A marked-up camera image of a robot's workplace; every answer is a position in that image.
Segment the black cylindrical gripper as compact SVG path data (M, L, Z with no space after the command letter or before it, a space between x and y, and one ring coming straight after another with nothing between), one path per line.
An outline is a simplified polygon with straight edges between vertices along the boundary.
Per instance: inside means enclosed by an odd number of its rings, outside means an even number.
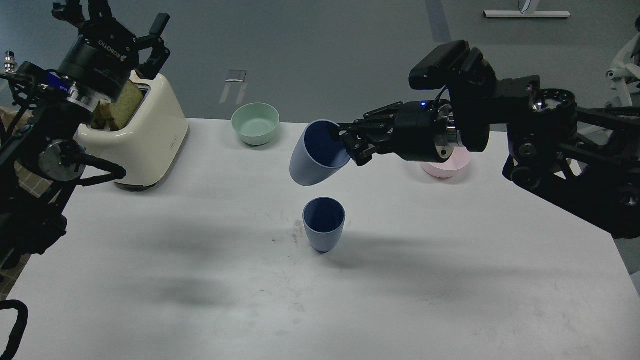
M78 38L62 60L58 73L69 80L116 101L130 73L141 79L155 80L171 52L162 34L170 21L168 13L159 13L146 36L136 38L114 18L107 0L89 0L88 17L80 0L55 2L52 16L78 29ZM151 49L140 63L138 51Z

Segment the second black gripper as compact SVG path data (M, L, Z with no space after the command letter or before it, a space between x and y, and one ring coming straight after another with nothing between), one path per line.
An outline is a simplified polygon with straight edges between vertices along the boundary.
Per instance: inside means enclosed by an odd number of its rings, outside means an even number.
M447 100L394 102L352 122L330 127L330 139L341 140L346 153L358 167L365 166L373 155L398 155L404 161L444 163L453 154L453 146L446 139L448 120ZM364 136L387 133L390 136Z

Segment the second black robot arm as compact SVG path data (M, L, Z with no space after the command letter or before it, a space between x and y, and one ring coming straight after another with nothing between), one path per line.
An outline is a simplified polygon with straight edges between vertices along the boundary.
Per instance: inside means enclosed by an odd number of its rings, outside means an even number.
M448 165L462 150L486 150L490 126L506 125L503 177L615 238L639 236L638 107L582 108L566 89L542 89L537 75L499 80L462 39L434 48L408 82L450 99L396 102L352 123L314 121L291 155L291 178L315 185L375 154Z

